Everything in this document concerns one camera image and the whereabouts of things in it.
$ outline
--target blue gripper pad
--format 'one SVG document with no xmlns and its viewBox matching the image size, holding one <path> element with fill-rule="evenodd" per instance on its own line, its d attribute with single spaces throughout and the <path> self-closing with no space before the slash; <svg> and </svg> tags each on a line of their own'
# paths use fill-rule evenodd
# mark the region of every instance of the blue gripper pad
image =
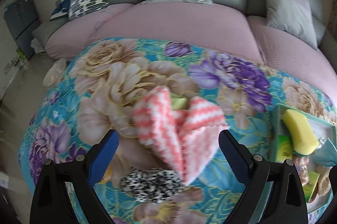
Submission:
<svg viewBox="0 0 337 224">
<path fill-rule="evenodd" d="M 238 149 L 240 144 L 230 134 L 230 138 L 225 131 L 221 131 L 219 135 L 219 147 L 225 156 L 230 168 L 232 169 L 238 182 L 243 183 L 246 187 L 249 184 L 249 167 L 242 158 Z"/>
<path fill-rule="evenodd" d="M 117 131 L 113 131 L 110 138 L 105 142 L 97 157 L 94 159 L 89 169 L 88 182 L 91 187 L 100 182 L 109 166 L 119 145 Z"/>
</svg>

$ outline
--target cabinet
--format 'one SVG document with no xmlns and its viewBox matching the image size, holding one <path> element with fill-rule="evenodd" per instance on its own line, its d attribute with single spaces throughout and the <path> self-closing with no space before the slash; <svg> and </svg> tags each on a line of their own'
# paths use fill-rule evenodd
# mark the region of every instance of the cabinet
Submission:
<svg viewBox="0 0 337 224">
<path fill-rule="evenodd" d="M 16 0 L 11 3 L 5 8 L 4 19 L 17 46 L 28 59 L 32 57 L 32 32 L 40 25 L 33 0 Z"/>
</svg>

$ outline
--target black and white scrunchie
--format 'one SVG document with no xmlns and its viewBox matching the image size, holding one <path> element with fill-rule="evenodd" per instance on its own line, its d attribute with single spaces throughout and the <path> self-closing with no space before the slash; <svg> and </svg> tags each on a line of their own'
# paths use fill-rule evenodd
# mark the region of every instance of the black and white scrunchie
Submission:
<svg viewBox="0 0 337 224">
<path fill-rule="evenodd" d="M 132 167 L 131 173 L 121 179 L 120 188 L 137 202 L 160 203 L 181 193 L 184 185 L 174 171 L 160 168 L 142 171 Z"/>
</svg>

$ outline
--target beige scrunchie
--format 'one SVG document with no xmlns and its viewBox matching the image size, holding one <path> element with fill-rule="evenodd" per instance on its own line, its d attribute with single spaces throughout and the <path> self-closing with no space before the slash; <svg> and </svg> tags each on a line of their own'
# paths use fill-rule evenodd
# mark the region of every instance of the beige scrunchie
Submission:
<svg viewBox="0 0 337 224">
<path fill-rule="evenodd" d="M 317 186 L 318 186 L 317 195 L 324 196 L 330 191 L 331 189 L 331 184 L 329 180 L 330 170 L 331 170 L 331 167 L 326 167 L 320 164 L 316 165 L 316 173 L 320 174 L 320 177 L 317 183 Z"/>
</svg>

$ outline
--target black and white pillow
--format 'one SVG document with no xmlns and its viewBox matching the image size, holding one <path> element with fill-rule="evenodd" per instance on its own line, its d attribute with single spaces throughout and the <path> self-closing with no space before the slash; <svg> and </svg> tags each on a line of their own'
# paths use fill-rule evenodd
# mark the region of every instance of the black and white pillow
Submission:
<svg viewBox="0 0 337 224">
<path fill-rule="evenodd" d="M 109 6 L 108 0 L 70 0 L 69 20 Z"/>
</svg>

